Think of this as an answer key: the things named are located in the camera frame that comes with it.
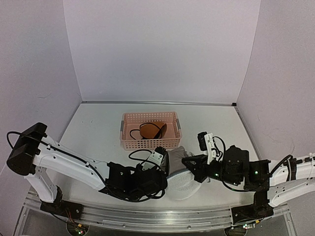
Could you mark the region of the pink plastic basket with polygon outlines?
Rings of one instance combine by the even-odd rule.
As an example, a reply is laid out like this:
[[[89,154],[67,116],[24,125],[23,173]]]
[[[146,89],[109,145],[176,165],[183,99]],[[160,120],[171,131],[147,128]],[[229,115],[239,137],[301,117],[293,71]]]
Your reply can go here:
[[[174,149],[179,146],[181,138],[176,112],[123,114],[120,141],[125,150],[154,150],[158,146]]]

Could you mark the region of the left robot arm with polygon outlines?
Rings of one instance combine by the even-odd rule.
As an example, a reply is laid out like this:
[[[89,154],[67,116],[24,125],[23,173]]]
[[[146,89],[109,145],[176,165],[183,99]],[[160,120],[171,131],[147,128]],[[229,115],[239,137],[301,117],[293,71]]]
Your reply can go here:
[[[66,204],[58,196],[62,191],[49,178],[53,170],[80,181],[92,189],[116,199],[141,203],[160,199],[167,188],[166,173],[160,163],[149,158],[139,159],[135,167],[114,162],[98,161],[78,154],[56,142],[46,133],[47,126],[36,123],[17,135],[6,162],[8,168],[23,176],[36,190],[42,202],[56,215],[66,211]]]

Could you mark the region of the aluminium front rail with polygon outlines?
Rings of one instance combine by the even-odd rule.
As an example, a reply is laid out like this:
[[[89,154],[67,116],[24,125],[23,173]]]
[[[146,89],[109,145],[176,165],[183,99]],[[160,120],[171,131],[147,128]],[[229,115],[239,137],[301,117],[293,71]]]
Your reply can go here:
[[[141,209],[83,205],[75,210],[76,221],[88,226],[126,232],[190,233],[209,232],[235,227],[232,209],[202,207],[196,209]],[[264,235],[294,236],[296,229],[287,204],[274,208],[274,214],[262,220],[240,223],[247,233],[262,232]]]

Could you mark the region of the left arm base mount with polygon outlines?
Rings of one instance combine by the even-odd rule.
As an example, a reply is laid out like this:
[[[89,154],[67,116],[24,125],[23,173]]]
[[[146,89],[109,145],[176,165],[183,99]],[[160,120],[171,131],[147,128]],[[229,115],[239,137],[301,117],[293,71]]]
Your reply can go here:
[[[82,215],[83,205],[63,200],[63,193],[57,186],[56,199],[52,203],[41,201],[40,210],[56,216],[79,220]]]

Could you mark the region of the orange black bra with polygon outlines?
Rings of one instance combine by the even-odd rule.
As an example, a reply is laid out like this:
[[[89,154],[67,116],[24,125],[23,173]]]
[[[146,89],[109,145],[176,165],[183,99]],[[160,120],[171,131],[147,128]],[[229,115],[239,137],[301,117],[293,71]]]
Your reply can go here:
[[[139,125],[138,129],[132,129],[129,135],[132,139],[138,140],[133,136],[134,132],[138,132],[140,140],[162,139],[167,131],[167,124],[161,121],[145,122]]]

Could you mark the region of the white mesh laundry bag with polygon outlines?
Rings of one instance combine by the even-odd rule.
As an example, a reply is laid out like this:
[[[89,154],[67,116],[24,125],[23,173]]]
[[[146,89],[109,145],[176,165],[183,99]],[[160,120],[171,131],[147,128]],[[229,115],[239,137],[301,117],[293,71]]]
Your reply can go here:
[[[194,180],[193,173],[188,170],[179,170],[167,177],[167,197],[173,200],[185,200],[194,195],[201,187],[201,183]]]

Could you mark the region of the grey bra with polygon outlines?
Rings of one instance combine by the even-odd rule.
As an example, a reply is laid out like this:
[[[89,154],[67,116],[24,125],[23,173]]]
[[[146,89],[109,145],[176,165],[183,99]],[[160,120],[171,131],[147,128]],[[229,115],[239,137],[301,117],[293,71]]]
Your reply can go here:
[[[169,150],[164,158],[161,168],[167,175],[171,175],[174,172],[185,169],[185,165],[182,163],[183,158],[194,156],[190,151],[186,151],[183,146]]]

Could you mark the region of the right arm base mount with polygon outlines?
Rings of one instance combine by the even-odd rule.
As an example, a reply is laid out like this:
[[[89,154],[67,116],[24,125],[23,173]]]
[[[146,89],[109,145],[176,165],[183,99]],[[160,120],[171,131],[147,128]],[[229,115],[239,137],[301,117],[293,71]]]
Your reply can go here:
[[[255,192],[252,204],[237,206],[231,209],[233,225],[272,216],[274,211],[269,202],[267,191]]]

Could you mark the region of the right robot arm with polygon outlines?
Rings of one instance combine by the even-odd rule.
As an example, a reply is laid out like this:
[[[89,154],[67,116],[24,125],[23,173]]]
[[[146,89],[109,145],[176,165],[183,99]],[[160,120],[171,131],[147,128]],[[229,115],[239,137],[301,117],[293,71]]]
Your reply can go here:
[[[315,189],[315,155],[282,160],[250,161],[249,152],[231,146],[220,161],[208,161],[204,154],[182,159],[193,173],[194,180],[220,181],[231,191],[254,192],[258,199],[248,206],[248,214],[258,218],[267,210],[267,204],[276,207]]]

